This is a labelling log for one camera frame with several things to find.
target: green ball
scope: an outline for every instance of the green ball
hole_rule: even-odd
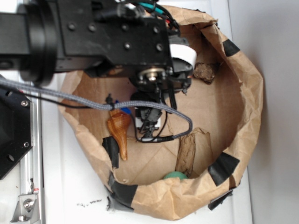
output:
[[[174,172],[167,174],[163,179],[165,180],[167,178],[175,178],[175,177],[178,177],[180,180],[188,179],[188,177],[185,174],[183,174],[182,172],[178,172],[178,171],[174,171]]]

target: conch shell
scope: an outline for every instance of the conch shell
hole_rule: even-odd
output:
[[[119,109],[110,111],[110,116],[111,118],[107,121],[108,129],[120,148],[122,160],[126,161],[128,159],[127,130],[131,122],[131,117]]]

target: blue object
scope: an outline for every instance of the blue object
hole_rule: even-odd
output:
[[[150,8],[150,9],[154,9],[154,6],[149,4],[149,3],[144,3],[144,2],[140,2],[139,5],[143,6],[143,7],[146,7],[146,8]],[[157,13],[160,13],[160,14],[163,14],[163,10],[159,9],[159,8],[155,8],[155,11]]]
[[[124,108],[121,108],[121,111],[123,111],[123,112],[125,112],[125,113],[127,113],[127,114],[131,114],[131,111],[130,111],[130,109],[129,108],[127,108],[127,107],[124,107]]]

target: metal bracket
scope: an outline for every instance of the metal bracket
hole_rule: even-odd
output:
[[[10,224],[40,224],[38,194],[20,195]]]

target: black electrical tape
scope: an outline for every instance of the black electrical tape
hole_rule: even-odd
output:
[[[209,210],[214,210],[218,205],[222,204],[223,201],[228,197],[228,196],[232,196],[233,195],[233,191],[230,191],[228,193],[226,193],[224,196],[218,198],[217,200],[209,203],[209,205],[207,206],[209,208]]]
[[[240,51],[240,49],[231,42],[230,39],[223,42],[223,47],[226,57],[231,57]]]
[[[114,179],[113,174],[110,175],[108,184],[113,192],[113,198],[119,203],[131,208],[138,185],[125,185],[118,183]]]
[[[240,160],[235,157],[221,153],[217,160],[208,167],[208,171],[216,186],[225,182],[233,174],[239,162]]]
[[[120,149],[118,147],[118,144],[116,140],[110,136],[107,138],[103,138],[103,144],[102,146],[106,149],[112,163],[113,168],[118,168],[118,153],[120,152]]]

